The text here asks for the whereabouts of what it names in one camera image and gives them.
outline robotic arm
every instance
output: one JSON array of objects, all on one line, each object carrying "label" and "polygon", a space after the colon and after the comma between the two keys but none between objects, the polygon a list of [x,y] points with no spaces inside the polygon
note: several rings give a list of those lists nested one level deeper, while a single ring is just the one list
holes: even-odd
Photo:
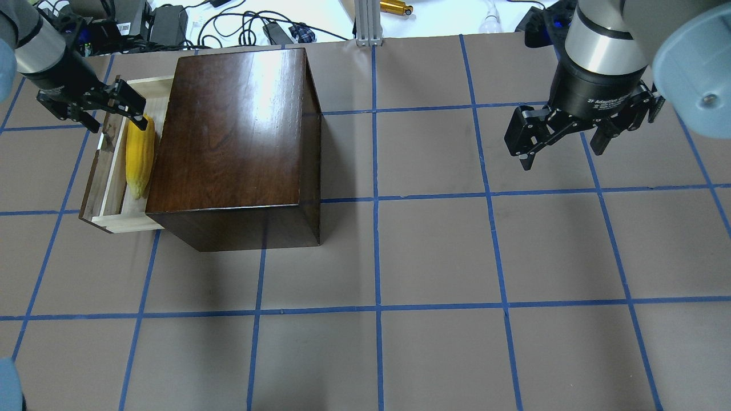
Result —
[{"label": "robotic arm", "polygon": [[147,128],[145,99],[124,80],[108,86],[26,0],[0,1],[0,49],[15,50],[20,74],[40,91],[37,100],[59,120],[70,118],[92,132],[99,122],[88,110],[128,117]]},{"label": "robotic arm", "polygon": [[[693,130],[731,138],[731,1],[563,0],[541,17],[526,45],[556,46],[550,98],[539,110],[517,107],[505,134],[524,170],[544,147],[594,127],[601,155],[648,114],[653,122],[663,96]],[[650,62],[652,88],[640,79]]]}]

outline blue tape grid line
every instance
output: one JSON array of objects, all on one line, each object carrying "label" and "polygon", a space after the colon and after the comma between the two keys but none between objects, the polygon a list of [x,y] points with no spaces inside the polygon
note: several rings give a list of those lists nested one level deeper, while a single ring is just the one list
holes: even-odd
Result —
[{"label": "blue tape grid line", "polygon": [[18,102],[18,96],[20,96],[20,90],[23,89],[23,84],[25,84],[25,82],[26,82],[26,78],[20,79],[18,88],[15,90],[15,95],[12,97],[10,106],[7,108],[7,113],[5,113],[5,118],[3,118],[2,124],[0,124],[0,134],[3,131],[5,131],[5,126],[7,125],[7,121],[10,119],[10,113],[12,112],[12,109],[15,107],[15,103]]},{"label": "blue tape grid line", "polygon": [[259,259],[259,281],[257,283],[257,305],[254,311],[254,332],[251,337],[251,359],[249,361],[249,386],[246,392],[246,409],[251,411],[254,401],[254,376],[257,369],[257,351],[259,348],[259,323],[262,312],[262,294],[264,292],[264,270],[267,260],[266,244],[262,247],[262,254]]},{"label": "blue tape grid line", "polygon": [[[109,59],[109,64],[107,65],[107,72],[104,77],[104,82],[107,82],[107,79],[109,78],[109,73],[112,69],[112,63],[114,62],[114,56],[111,56]],[[10,117],[11,111],[13,107],[15,106],[15,102],[18,98],[18,95],[20,94],[20,89],[23,87],[24,80],[20,82],[20,85],[18,85],[18,90],[15,92],[15,97],[13,98],[13,101],[10,105],[10,108],[8,108],[8,112],[5,115],[5,119],[3,120],[2,126],[4,127],[7,123],[7,119]],[[76,174],[79,171],[79,164],[81,163],[81,159],[84,154],[84,148],[86,147],[86,142],[88,141],[90,132],[87,130],[86,133],[84,133],[84,138],[81,142],[81,147],[79,147],[78,155],[76,156],[76,162],[74,163],[74,170],[71,172],[71,177],[69,178],[69,183],[66,187],[66,193],[64,194],[64,199],[61,201],[61,208],[58,211],[58,214],[56,216],[56,223],[53,226],[53,232],[51,233],[50,240],[48,241],[48,247],[46,248],[46,253],[43,257],[43,263],[41,264],[41,268],[38,272],[38,277],[36,279],[36,284],[33,287],[33,293],[31,294],[31,299],[28,302],[28,308],[26,310],[26,315],[23,318],[23,324],[20,327],[20,333],[18,334],[18,339],[15,341],[15,348],[13,348],[12,351],[12,359],[15,361],[18,358],[18,353],[20,352],[20,345],[23,343],[23,337],[26,335],[26,327],[28,326],[28,321],[31,313],[33,312],[33,305],[36,302],[36,298],[38,297],[38,291],[41,287],[41,282],[43,281],[43,276],[45,275],[46,267],[48,266],[48,261],[50,259],[51,251],[53,250],[53,244],[56,241],[56,236],[58,235],[58,228],[61,226],[61,219],[64,216],[64,212],[66,211],[66,205],[69,202],[69,196],[71,195],[71,188],[74,186],[74,180],[76,179]]]},{"label": "blue tape grid line", "polygon": [[467,47],[464,43],[464,36],[459,35],[459,43],[462,47],[462,57],[464,59],[464,67],[467,73],[467,83],[469,85],[469,98],[472,107],[472,118],[474,120],[474,133],[477,137],[477,153],[480,157],[480,171],[482,172],[482,182],[485,185],[485,199],[488,202],[488,217],[490,220],[490,232],[493,240],[493,251],[495,253],[495,263],[498,272],[498,282],[500,284],[500,300],[503,309],[503,320],[505,323],[505,337],[507,340],[507,352],[510,360],[510,372],[512,374],[512,387],[515,392],[515,406],[518,411],[523,411],[523,399],[520,395],[520,381],[518,379],[518,365],[515,360],[515,346],[512,340],[512,326],[510,325],[510,305],[507,299],[507,291],[505,290],[505,278],[502,270],[502,259],[500,258],[500,245],[498,241],[498,233],[495,225],[495,214],[493,210],[493,200],[490,190],[490,181],[488,179],[487,168],[485,167],[485,154],[482,152],[482,135],[480,133],[480,119],[477,115],[477,103],[474,96],[474,84],[472,83],[472,73],[469,67],[469,57],[467,56]]},{"label": "blue tape grid line", "polygon": [[[678,303],[731,303],[731,295],[701,295],[696,297],[653,297],[633,298],[634,305],[678,304]],[[560,301],[513,301],[508,306],[514,308],[546,308],[576,306],[622,306],[627,299],[605,300],[560,300]],[[227,311],[193,311],[193,312],[146,312],[143,318],[200,318],[200,317],[253,317],[302,315],[302,314],[335,314],[342,312],[402,312],[402,311],[435,311],[447,309],[503,309],[502,302],[493,303],[440,303],[440,304],[394,304],[381,306],[332,306],[314,308],[286,309],[241,309]],[[0,321],[21,321],[23,315],[0,315]],[[36,314],[28,317],[29,321],[53,320],[122,320],[137,318],[137,313],[101,313],[101,314]]]},{"label": "blue tape grid line", "polygon": [[586,160],[591,170],[591,177],[594,180],[594,186],[596,186],[596,196],[599,198],[599,205],[602,208],[602,214],[604,214],[604,221],[607,225],[607,233],[609,235],[610,242],[612,244],[612,250],[614,251],[614,258],[617,263],[617,269],[619,271],[619,277],[622,281],[622,287],[624,288],[624,297],[626,299],[627,307],[629,308],[629,316],[632,318],[632,326],[635,329],[635,336],[637,337],[637,345],[640,348],[640,355],[642,356],[642,362],[645,366],[645,373],[647,380],[650,385],[650,392],[652,393],[652,399],[655,402],[655,408],[657,411],[662,411],[662,403],[660,402],[660,396],[655,386],[655,378],[652,375],[652,368],[650,367],[650,360],[647,356],[647,350],[645,349],[645,341],[642,337],[642,331],[640,330],[640,322],[637,320],[637,312],[635,311],[635,303],[632,301],[632,293],[629,291],[629,284],[627,283],[627,277],[624,272],[624,265],[622,264],[622,257],[619,254],[619,246],[617,245],[617,239],[614,236],[614,229],[612,228],[612,221],[609,217],[609,211],[607,210],[607,204],[604,200],[604,194],[602,192],[602,186],[599,184],[599,176],[596,174],[596,168],[594,167],[594,160],[591,158],[591,152],[589,145],[586,142],[586,136],[583,132],[580,133],[581,144],[584,147],[586,153]]},{"label": "blue tape grid line", "polygon": [[700,172],[703,173],[703,178],[705,179],[706,186],[704,188],[708,188],[711,191],[711,195],[713,196],[713,201],[716,202],[716,207],[719,210],[719,213],[721,214],[721,220],[724,222],[724,226],[726,227],[726,233],[731,238],[731,225],[729,224],[729,219],[726,216],[726,213],[724,212],[724,206],[721,204],[721,199],[719,199],[719,194],[716,192],[716,187],[713,185],[713,182],[711,182],[711,175],[708,174],[708,170],[706,170],[705,165],[703,164],[703,160],[700,158],[700,153],[698,152],[698,148],[696,148],[695,143],[693,142],[693,137],[691,137],[690,132],[688,132],[688,127],[686,127],[685,123],[683,123],[683,120],[681,120],[680,116],[678,116],[678,113],[675,113],[675,116],[678,117],[678,121],[681,124],[681,127],[683,128],[683,133],[685,133],[686,139],[688,140],[688,144],[690,145],[690,149],[693,150],[693,155],[695,156],[696,161],[698,162],[698,167],[700,167]]},{"label": "blue tape grid line", "polygon": [[376,287],[376,374],[378,376],[378,410],[385,409],[383,388],[383,327],[381,307],[381,246],[378,234],[378,81],[376,72],[376,46],[371,46],[371,97],[372,110],[372,143],[373,143],[373,248],[374,248],[374,284]]},{"label": "blue tape grid line", "polygon": [[152,270],[155,266],[155,257],[157,256],[157,245],[160,242],[160,232],[155,232],[155,239],[152,242],[152,250],[150,251],[150,260],[147,264],[147,274],[145,275],[145,285],[142,288],[142,297],[140,297],[140,308],[137,310],[135,318],[135,332],[132,334],[132,343],[129,346],[129,357],[127,357],[127,367],[124,370],[124,381],[122,382],[122,392],[119,396],[119,411],[124,410],[127,400],[127,389],[129,388],[129,377],[132,375],[132,364],[135,362],[135,353],[137,352],[137,340],[140,337],[140,327],[142,326],[143,314],[145,312],[145,304],[147,303],[147,293],[150,289],[150,278]]},{"label": "blue tape grid line", "polygon": [[519,105],[544,105],[546,102],[501,102],[501,103],[482,103],[467,105],[433,105],[423,107],[397,107],[397,108],[366,108],[362,110],[334,110],[323,111],[324,116],[344,116],[347,114],[365,114],[365,113],[402,113],[405,111],[433,111],[433,110],[468,110],[475,108],[494,108],[494,107],[516,107]]},{"label": "blue tape grid line", "polygon": [[[731,188],[731,184],[713,184],[713,188],[728,189]],[[650,191],[674,191],[674,190],[698,190],[708,189],[707,184],[692,184],[686,186],[635,186],[635,187],[611,187],[602,188],[602,192],[650,192]],[[506,196],[525,196],[525,195],[570,195],[570,194],[585,194],[585,193],[596,193],[596,189],[539,189],[539,190],[515,190],[506,192],[491,192],[491,197],[506,197]],[[418,194],[418,195],[382,195],[378,197],[378,201],[400,201],[400,200],[433,200],[440,198],[473,198],[473,197],[484,197],[484,192],[459,192],[459,193],[446,193],[446,194]],[[347,198],[323,198],[320,203],[322,204],[336,204],[336,203],[371,203],[374,199],[372,197],[347,197]],[[79,210],[63,210],[64,214],[78,214]],[[27,210],[27,211],[0,211],[0,217],[2,216],[31,216],[40,214],[58,214],[55,210]]]},{"label": "blue tape grid line", "polygon": [[[135,318],[137,321],[135,323],[135,333],[133,335],[132,340],[132,346],[130,348],[130,354],[128,358],[128,364],[126,368],[126,374],[124,378],[124,385],[122,389],[122,394],[120,398],[120,407],[119,409],[122,410],[124,408],[124,403],[126,401],[126,392],[129,387],[129,376],[131,374],[132,370],[132,364],[134,361],[135,356],[135,350],[136,350],[136,344],[137,344],[137,338],[140,331],[140,325],[143,318],[189,318],[189,317],[228,317],[228,316],[254,316],[254,337],[252,340],[252,346],[251,346],[251,365],[250,365],[250,374],[249,374],[249,386],[248,386],[248,395],[247,395],[247,409],[251,409],[251,400],[253,396],[253,388],[254,388],[254,375],[255,375],[255,366],[256,366],[256,353],[257,353],[257,343],[258,343],[258,328],[259,328],[259,320],[260,316],[262,315],[291,315],[291,314],[327,314],[327,313],[337,313],[337,312],[375,312],[376,313],[376,344],[377,344],[377,358],[378,358],[378,389],[379,389],[379,410],[383,410],[385,408],[384,405],[384,394],[383,394],[383,360],[382,360],[382,327],[381,327],[381,313],[382,312],[390,312],[390,311],[413,311],[413,310],[438,310],[438,309],[503,309],[505,312],[505,326],[506,326],[506,335],[508,339],[508,347],[509,347],[509,354],[510,354],[510,364],[511,364],[511,371],[513,374],[513,383],[514,383],[514,389],[515,389],[515,397],[516,397],[516,404],[518,406],[519,410],[522,410],[522,400],[520,399],[520,387],[518,384],[518,372],[517,372],[517,366],[515,365],[515,352],[512,344],[512,332],[510,330],[510,316],[509,316],[509,308],[537,308],[537,307],[564,307],[564,306],[606,306],[606,305],[624,305],[627,304],[630,310],[630,314],[632,317],[633,326],[635,328],[635,333],[637,334],[637,340],[638,344],[640,345],[640,352],[643,357],[643,363],[645,365],[645,370],[647,373],[648,381],[650,382],[651,391],[653,394],[653,398],[655,401],[656,408],[658,410],[662,410],[662,405],[659,401],[659,396],[657,393],[656,386],[654,384],[654,379],[652,376],[652,371],[650,368],[650,364],[648,361],[647,353],[645,351],[645,346],[642,340],[642,335],[640,332],[640,326],[637,321],[637,316],[635,314],[635,304],[656,304],[656,303],[702,303],[702,302],[731,302],[731,295],[711,295],[711,296],[697,296],[697,297],[664,297],[664,298],[632,298],[631,294],[629,292],[629,287],[626,283],[626,277],[624,275],[624,269],[621,266],[621,257],[619,255],[618,247],[616,244],[616,239],[614,238],[613,230],[611,227],[611,222],[609,220],[608,212],[606,209],[606,205],[603,198],[604,192],[644,192],[644,191],[664,191],[664,190],[685,190],[685,189],[709,189],[711,191],[711,194],[713,195],[714,201],[716,203],[717,208],[719,209],[719,213],[721,215],[721,219],[724,223],[724,226],[727,229],[727,232],[729,233],[729,236],[731,237],[731,225],[729,223],[729,220],[724,212],[724,209],[720,203],[720,199],[716,193],[716,188],[731,188],[731,184],[713,184],[711,182],[710,176],[708,175],[708,171],[705,169],[704,164],[702,163],[700,154],[695,147],[695,144],[692,140],[691,135],[688,132],[688,129],[686,128],[685,124],[683,124],[682,120],[678,119],[681,123],[681,126],[683,128],[683,131],[686,135],[686,138],[689,142],[689,145],[691,146],[691,149],[696,157],[696,160],[698,162],[698,165],[702,171],[702,174],[704,175],[704,178],[706,180],[705,185],[686,185],[686,186],[658,186],[658,187],[617,187],[617,188],[601,188],[599,185],[599,180],[596,175],[596,169],[593,164],[593,160],[591,158],[591,154],[588,151],[588,145],[586,143],[586,136],[582,133],[582,142],[583,146],[587,155],[587,159],[589,161],[590,169],[592,172],[592,177],[594,178],[594,184],[595,188],[586,188],[586,189],[557,189],[557,190],[525,190],[525,191],[511,191],[511,192],[491,192],[489,190],[489,183],[488,183],[488,176],[485,169],[485,157],[484,153],[482,152],[482,144],[481,144],[481,135],[480,135],[480,125],[479,125],[479,119],[477,117],[477,109],[478,108],[489,108],[489,107],[508,107],[508,106],[516,106],[516,105],[541,105],[545,102],[511,102],[511,103],[493,103],[493,104],[476,104],[475,102],[475,96],[474,96],[474,88],[472,84],[471,79],[471,72],[469,68],[469,59],[466,52],[466,46],[464,44],[463,37],[460,36],[461,41],[461,47],[463,52],[463,58],[467,73],[467,78],[469,82],[469,88],[470,88],[470,97],[471,97],[471,104],[470,105],[453,105],[453,106],[435,106],[435,107],[419,107],[419,108],[385,108],[385,109],[378,109],[376,106],[376,48],[371,49],[371,70],[372,70],[372,92],[373,92],[373,104],[372,108],[369,110],[348,110],[348,111],[333,111],[333,112],[326,112],[323,113],[325,115],[345,115],[345,114],[358,114],[358,113],[370,113],[372,115],[373,119],[373,163],[374,163],[374,196],[373,197],[356,197],[356,198],[333,198],[333,199],[325,199],[322,202],[323,203],[351,203],[351,202],[373,202],[374,203],[374,258],[376,261],[376,304],[374,306],[340,306],[340,307],[320,307],[320,308],[301,308],[301,309],[261,309],[261,297],[262,297],[262,286],[263,286],[263,274],[264,274],[264,267],[265,267],[265,249],[262,250],[262,256],[260,261],[260,277],[259,277],[259,285],[257,289],[257,305],[256,309],[254,310],[235,310],[235,311],[220,311],[220,312],[152,312],[152,313],[145,313],[144,312],[144,305],[146,301],[148,286],[151,278],[151,272],[154,265],[154,259],[156,255],[156,249],[159,242],[159,236],[160,232],[158,231],[155,236],[153,249],[151,250],[151,257],[150,262],[148,265],[148,273],[147,277],[145,278],[145,286],[143,288],[143,296],[140,300],[140,310],[137,314],[135,313],[102,313],[102,314],[37,314],[32,315],[32,307],[34,305],[35,299],[37,297],[37,293],[39,291],[39,287],[41,285],[42,277],[45,272],[46,265],[48,264],[48,260],[50,258],[50,253],[53,249],[53,244],[55,241],[55,238],[58,233],[58,228],[60,226],[61,218],[65,214],[75,214],[78,212],[78,210],[66,210],[66,204],[68,201],[68,197],[70,194],[71,187],[73,185],[73,182],[75,180],[75,176],[77,174],[78,166],[80,163],[80,159],[83,154],[83,150],[86,146],[86,143],[88,141],[89,133],[87,132],[83,144],[79,150],[79,154],[77,156],[77,161],[75,164],[75,168],[73,170],[72,176],[69,180],[69,185],[67,187],[67,192],[64,196],[64,201],[61,204],[61,210],[60,211],[51,211],[51,210],[38,210],[38,211],[3,211],[0,212],[0,216],[17,216],[17,215],[56,215],[56,225],[54,227],[53,233],[51,235],[51,239],[49,241],[49,245],[43,260],[43,264],[39,273],[39,277],[37,279],[37,282],[34,287],[33,294],[31,296],[31,301],[29,303],[29,307],[26,310],[26,314],[22,316],[0,316],[0,321],[23,321],[23,325],[21,326],[21,331],[18,336],[18,340],[16,341],[15,349],[13,352],[13,358],[16,358],[20,349],[20,344],[23,340],[23,336],[26,330],[26,326],[29,321],[43,321],[43,320],[98,320],[98,319],[132,319]],[[110,62],[107,66],[107,72],[105,76],[105,82],[107,81],[112,65],[114,61],[114,56],[111,56]],[[83,126],[79,124],[65,124],[65,125],[57,125],[57,126],[45,126],[45,127],[11,127],[11,128],[5,128],[4,126],[7,124],[12,109],[15,106],[15,103],[18,100],[18,97],[21,92],[21,88],[25,82],[25,78],[21,80],[15,95],[13,97],[13,100],[11,102],[11,105],[6,113],[6,116],[4,117],[2,127],[0,127],[0,133],[3,131],[14,131],[14,132],[22,132],[22,131],[34,131],[34,130],[44,130],[44,129],[76,129],[76,128],[83,128]],[[475,132],[477,136],[477,144],[478,144],[478,152],[480,155],[480,165],[481,165],[481,171],[482,171],[482,177],[483,177],[483,183],[485,184],[485,192],[475,192],[475,193],[456,193],[456,194],[443,194],[443,195],[410,195],[410,196],[384,196],[380,197],[378,195],[378,186],[377,186],[377,178],[378,178],[378,162],[377,162],[377,122],[376,122],[376,115],[377,113],[394,113],[394,112],[406,112],[406,111],[427,111],[427,110],[459,110],[459,109],[472,109],[473,111],[473,117],[474,117],[474,126],[475,126]],[[580,193],[596,193],[599,197],[600,204],[602,206],[602,213],[605,217],[605,222],[607,223],[607,232],[609,233],[610,240],[612,241],[613,250],[615,252],[615,256],[617,259],[622,283],[625,289],[626,298],[625,299],[608,299],[608,300],[587,300],[587,301],[517,301],[517,302],[509,302],[507,300],[507,295],[505,293],[505,287],[504,287],[504,277],[502,275],[502,269],[501,269],[501,261],[499,259],[499,243],[497,238],[497,233],[495,231],[495,222],[494,222],[494,215],[493,215],[493,209],[492,209],[492,197],[498,197],[498,196],[515,196],[515,195],[560,195],[560,194],[580,194]],[[380,293],[380,264],[379,264],[379,236],[378,236],[378,208],[379,208],[379,201],[391,201],[391,200],[422,200],[422,199],[437,199],[437,198],[463,198],[463,197],[485,197],[488,201],[488,214],[490,217],[490,224],[491,224],[491,231],[493,234],[493,245],[494,245],[494,252],[496,253],[496,261],[498,264],[498,272],[499,272],[499,281],[501,285],[501,302],[499,303],[453,303],[453,304],[414,304],[414,305],[382,305],[381,304],[381,293]]]}]

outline wooden drawer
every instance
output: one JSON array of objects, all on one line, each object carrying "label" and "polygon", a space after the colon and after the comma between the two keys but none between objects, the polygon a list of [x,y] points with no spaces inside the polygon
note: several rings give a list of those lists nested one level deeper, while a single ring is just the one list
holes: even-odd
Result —
[{"label": "wooden drawer", "polygon": [[321,117],[304,49],[181,57],[147,215],[201,252],[319,245]]},{"label": "wooden drawer", "polygon": [[[155,122],[157,145],[162,136],[173,77],[131,80],[128,84],[147,99],[145,113]],[[157,230],[162,228],[145,215],[148,190],[134,200],[125,177],[126,128],[129,120],[107,114],[91,165],[79,218],[108,233]]]}]

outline yellow corn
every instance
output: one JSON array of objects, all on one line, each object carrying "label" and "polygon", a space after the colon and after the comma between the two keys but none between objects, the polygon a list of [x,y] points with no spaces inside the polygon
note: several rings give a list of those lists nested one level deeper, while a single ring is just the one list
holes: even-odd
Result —
[{"label": "yellow corn", "polygon": [[140,130],[132,122],[127,125],[125,175],[135,200],[145,193],[150,180],[155,151],[155,123],[145,114],[147,129]]}]

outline wooden cabinet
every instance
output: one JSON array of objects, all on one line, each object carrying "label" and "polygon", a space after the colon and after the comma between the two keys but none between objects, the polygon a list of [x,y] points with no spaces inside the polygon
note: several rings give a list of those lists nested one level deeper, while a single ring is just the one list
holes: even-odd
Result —
[{"label": "wooden cabinet", "polygon": [[181,58],[144,215],[199,251],[316,246],[320,120],[303,49]]}]

